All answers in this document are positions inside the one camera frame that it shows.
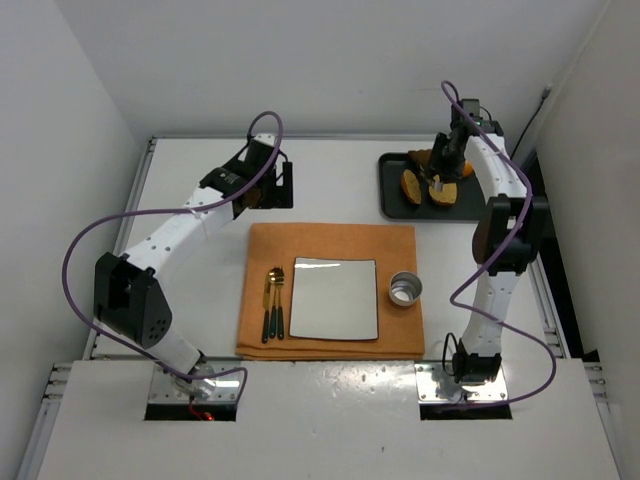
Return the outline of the metal serving tongs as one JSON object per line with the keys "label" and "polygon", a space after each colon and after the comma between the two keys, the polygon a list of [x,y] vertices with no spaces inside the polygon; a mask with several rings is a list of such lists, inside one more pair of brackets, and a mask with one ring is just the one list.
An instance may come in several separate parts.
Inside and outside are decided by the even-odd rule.
{"label": "metal serving tongs", "polygon": [[422,170],[421,176],[431,190],[441,192],[444,189],[444,183],[440,176],[431,171]]}

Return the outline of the dark brown bread piece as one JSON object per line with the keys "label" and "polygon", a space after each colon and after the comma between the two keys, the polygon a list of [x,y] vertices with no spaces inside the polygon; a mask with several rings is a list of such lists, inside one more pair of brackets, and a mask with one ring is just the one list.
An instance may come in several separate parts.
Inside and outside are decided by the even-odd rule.
{"label": "dark brown bread piece", "polygon": [[417,168],[426,172],[429,167],[431,152],[431,149],[409,150],[408,156]]}

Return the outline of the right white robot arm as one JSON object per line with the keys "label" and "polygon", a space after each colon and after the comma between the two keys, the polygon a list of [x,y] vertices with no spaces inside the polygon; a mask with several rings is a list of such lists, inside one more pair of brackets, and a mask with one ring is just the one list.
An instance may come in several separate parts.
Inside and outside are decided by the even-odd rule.
{"label": "right white robot arm", "polygon": [[526,177],[504,152],[499,124],[484,120],[476,99],[453,100],[451,131],[436,136],[426,179],[437,193],[463,178],[470,163],[486,202],[472,239],[478,270],[452,294],[476,285],[469,323],[456,341],[449,375],[459,384],[496,379],[502,362],[502,331],[511,295],[536,258],[549,208],[535,199]]}

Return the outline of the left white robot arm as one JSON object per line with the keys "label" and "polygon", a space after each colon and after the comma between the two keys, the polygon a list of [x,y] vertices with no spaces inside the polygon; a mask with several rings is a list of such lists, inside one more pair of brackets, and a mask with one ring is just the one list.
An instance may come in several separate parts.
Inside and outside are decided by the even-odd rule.
{"label": "left white robot arm", "polygon": [[293,205],[292,165],[271,134],[249,136],[229,161],[205,175],[183,206],[159,228],[120,255],[106,253],[95,266],[94,317],[163,363],[186,395],[203,399],[215,388],[204,354],[172,324],[163,291],[181,265],[217,230],[247,209]]}

